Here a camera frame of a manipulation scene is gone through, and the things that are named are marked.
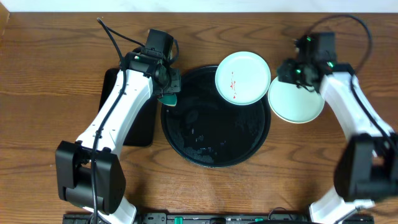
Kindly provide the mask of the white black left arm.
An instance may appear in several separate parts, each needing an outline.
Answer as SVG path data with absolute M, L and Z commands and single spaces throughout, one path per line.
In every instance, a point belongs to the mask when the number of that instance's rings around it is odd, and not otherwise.
M 177 56 L 129 52 L 113 89 L 93 122 L 75 142 L 55 151 L 58 196 L 91 212 L 88 223 L 133 223 L 136 207 L 124 196 L 126 178 L 119 157 L 126 136 L 153 96 L 175 105 L 181 90 Z

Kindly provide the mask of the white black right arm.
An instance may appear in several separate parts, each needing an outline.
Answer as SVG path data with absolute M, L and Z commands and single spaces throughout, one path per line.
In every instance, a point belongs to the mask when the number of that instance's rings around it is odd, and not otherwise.
M 279 81 L 312 88 L 334 112 L 348 142 L 332 188 L 309 206 L 313 223 L 343 223 L 377 201 L 397 196 L 397 133 L 361 91 L 348 63 L 285 60 Z

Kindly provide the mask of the yellow plate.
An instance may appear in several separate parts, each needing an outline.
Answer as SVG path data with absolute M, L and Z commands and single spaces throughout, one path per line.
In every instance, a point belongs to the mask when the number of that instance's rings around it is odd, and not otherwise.
M 290 106 L 286 108 L 273 108 L 271 110 L 280 119 L 294 124 L 308 123 L 316 119 L 322 112 L 324 104 L 310 106 L 310 107 L 298 107 Z

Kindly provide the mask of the light green stained plate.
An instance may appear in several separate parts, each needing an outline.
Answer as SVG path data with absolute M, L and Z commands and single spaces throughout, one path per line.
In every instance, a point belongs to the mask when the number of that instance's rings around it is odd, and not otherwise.
M 276 77 L 269 87 L 268 101 L 270 107 L 286 108 L 290 106 L 310 107 L 324 104 L 325 100 L 316 92 L 297 88 L 293 84 L 280 82 Z

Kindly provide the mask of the green yellow sponge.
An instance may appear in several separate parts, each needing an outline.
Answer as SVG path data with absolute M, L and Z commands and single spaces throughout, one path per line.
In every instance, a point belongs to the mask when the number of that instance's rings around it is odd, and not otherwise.
M 176 106 L 177 104 L 177 96 L 175 93 L 169 95 L 161 95 L 158 97 L 158 101 L 166 106 Z

